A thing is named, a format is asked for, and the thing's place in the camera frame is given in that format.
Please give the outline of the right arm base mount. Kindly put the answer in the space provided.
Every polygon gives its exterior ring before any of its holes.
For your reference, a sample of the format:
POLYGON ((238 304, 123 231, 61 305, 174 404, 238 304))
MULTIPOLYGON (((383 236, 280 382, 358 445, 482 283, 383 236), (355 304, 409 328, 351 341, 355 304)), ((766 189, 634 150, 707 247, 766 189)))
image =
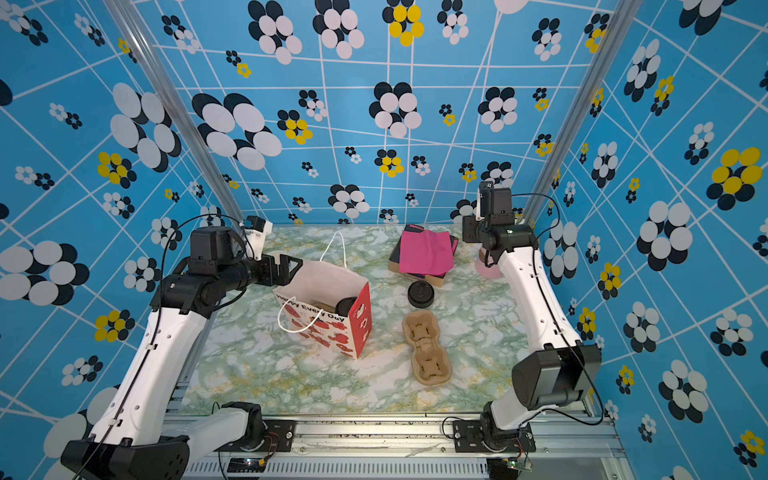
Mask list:
POLYGON ((453 441, 457 453, 509 453, 520 456, 537 450, 529 426, 500 430, 485 418, 452 419, 445 434, 453 441))

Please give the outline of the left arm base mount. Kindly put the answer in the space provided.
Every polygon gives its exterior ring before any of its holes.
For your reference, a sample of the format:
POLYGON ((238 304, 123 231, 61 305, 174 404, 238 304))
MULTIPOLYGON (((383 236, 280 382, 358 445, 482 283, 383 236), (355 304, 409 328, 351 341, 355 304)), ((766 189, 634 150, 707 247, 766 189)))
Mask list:
POLYGON ((217 449, 221 453, 282 453, 292 449, 296 439, 297 422, 285 419, 266 419, 255 437, 245 436, 225 443, 217 449))

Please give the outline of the black coffee cup lid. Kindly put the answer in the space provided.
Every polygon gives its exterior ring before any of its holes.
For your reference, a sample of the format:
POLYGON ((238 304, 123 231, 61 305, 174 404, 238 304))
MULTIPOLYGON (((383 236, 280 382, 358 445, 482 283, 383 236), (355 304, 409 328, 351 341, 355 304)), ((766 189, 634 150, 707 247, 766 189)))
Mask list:
POLYGON ((348 317, 356 301, 356 296, 346 297, 339 300, 335 305, 335 314, 341 317, 348 317))

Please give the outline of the red white gift bag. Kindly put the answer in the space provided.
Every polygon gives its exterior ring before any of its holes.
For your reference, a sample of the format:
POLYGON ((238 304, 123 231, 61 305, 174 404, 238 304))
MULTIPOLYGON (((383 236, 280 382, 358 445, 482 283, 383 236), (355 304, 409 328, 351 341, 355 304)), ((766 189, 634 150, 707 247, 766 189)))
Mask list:
POLYGON ((372 332, 369 280, 342 262, 329 263, 321 256, 306 260, 285 286, 274 290, 279 302, 278 327, 290 335, 312 340, 322 347, 358 359, 372 332), (335 314, 339 300, 356 296, 348 317, 335 314))

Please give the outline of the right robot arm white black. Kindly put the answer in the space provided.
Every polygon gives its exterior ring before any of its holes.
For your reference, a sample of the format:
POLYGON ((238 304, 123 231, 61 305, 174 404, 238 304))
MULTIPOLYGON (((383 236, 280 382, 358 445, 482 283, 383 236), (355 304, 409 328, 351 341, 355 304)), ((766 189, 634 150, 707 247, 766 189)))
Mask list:
POLYGON ((484 441, 503 444, 531 434, 529 423, 545 412, 567 418, 560 408, 598 392, 594 385, 602 362, 595 345, 586 345, 565 318, 544 270, 532 228, 518 224, 513 194, 484 181, 475 212, 462 220, 462 240, 481 246, 486 268, 497 268, 517 297, 526 328, 528 355, 511 373, 512 388, 484 407, 484 441))

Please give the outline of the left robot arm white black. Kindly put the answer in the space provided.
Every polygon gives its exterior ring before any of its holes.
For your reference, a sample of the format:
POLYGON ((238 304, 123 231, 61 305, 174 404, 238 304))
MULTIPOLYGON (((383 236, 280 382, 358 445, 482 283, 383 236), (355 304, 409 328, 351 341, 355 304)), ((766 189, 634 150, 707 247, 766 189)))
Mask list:
POLYGON ((115 396, 91 433, 69 441, 61 464, 76 479, 180 479, 199 458, 229 444, 256 450, 278 447, 259 405, 223 404, 213 414, 174 433, 164 420, 202 333, 214 314, 251 285, 285 286, 302 260, 263 251, 271 222, 258 216, 231 227, 194 230, 189 254, 162 276, 150 303, 148 331, 115 396))

